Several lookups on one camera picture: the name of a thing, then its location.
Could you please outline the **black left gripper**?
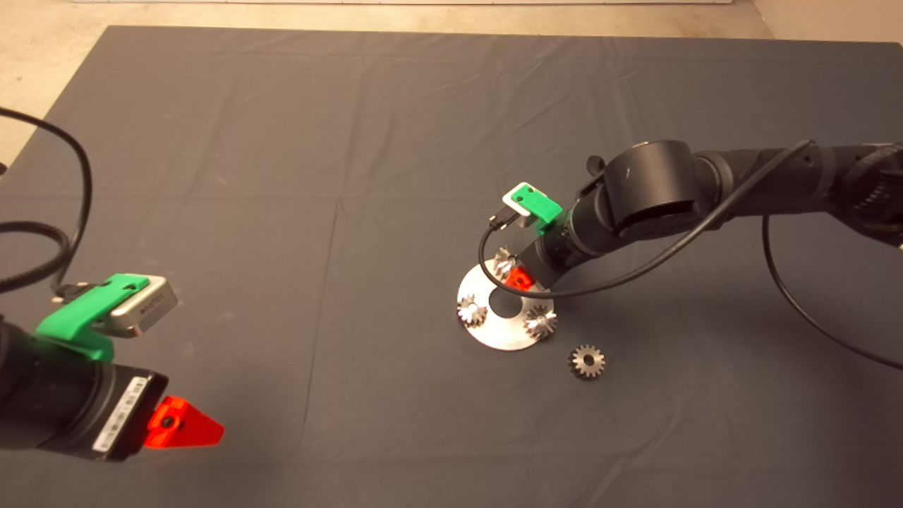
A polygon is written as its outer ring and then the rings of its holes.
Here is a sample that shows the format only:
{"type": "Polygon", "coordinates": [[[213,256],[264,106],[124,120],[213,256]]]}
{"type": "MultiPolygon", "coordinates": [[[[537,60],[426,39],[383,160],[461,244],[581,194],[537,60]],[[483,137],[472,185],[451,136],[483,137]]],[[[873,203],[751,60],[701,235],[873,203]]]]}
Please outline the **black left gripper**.
{"type": "Polygon", "coordinates": [[[187,399],[162,399],[168,376],[115,363],[98,363],[96,371],[86,404],[49,441],[49,451],[123,462],[144,447],[145,438],[152,449],[213,447],[222,441],[225,428],[219,421],[187,399]]]}

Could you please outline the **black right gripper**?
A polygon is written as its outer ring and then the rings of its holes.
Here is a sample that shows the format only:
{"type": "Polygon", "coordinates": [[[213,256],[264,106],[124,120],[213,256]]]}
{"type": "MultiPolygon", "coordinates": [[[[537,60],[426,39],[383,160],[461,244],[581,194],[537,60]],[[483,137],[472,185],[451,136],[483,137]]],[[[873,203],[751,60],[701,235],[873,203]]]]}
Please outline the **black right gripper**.
{"type": "Polygon", "coordinates": [[[523,266],[507,272],[507,286],[529,292],[536,282],[551,289],[567,272],[585,262],[586,252],[568,229],[548,229],[523,249],[523,266]]]}

